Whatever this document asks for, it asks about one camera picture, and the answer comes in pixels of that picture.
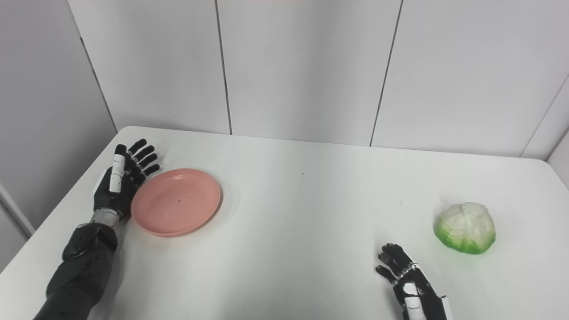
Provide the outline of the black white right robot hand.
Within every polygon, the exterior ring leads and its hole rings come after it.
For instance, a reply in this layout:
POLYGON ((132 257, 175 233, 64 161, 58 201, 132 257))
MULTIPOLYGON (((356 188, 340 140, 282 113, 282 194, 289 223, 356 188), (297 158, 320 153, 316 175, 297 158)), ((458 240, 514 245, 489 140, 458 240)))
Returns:
POLYGON ((452 320, 449 299, 439 296, 429 280, 404 249, 397 244, 382 246, 376 272, 393 288, 405 320, 452 320))

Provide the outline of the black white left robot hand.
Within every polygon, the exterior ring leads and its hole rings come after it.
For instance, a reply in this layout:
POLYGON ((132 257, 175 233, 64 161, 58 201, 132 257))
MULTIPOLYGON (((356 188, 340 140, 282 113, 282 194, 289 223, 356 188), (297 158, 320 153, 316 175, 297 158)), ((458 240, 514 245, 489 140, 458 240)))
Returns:
POLYGON ((112 166, 103 174, 94 191, 94 221, 122 221, 131 214, 134 196, 160 169, 155 147, 144 138, 132 146, 118 144, 112 166))

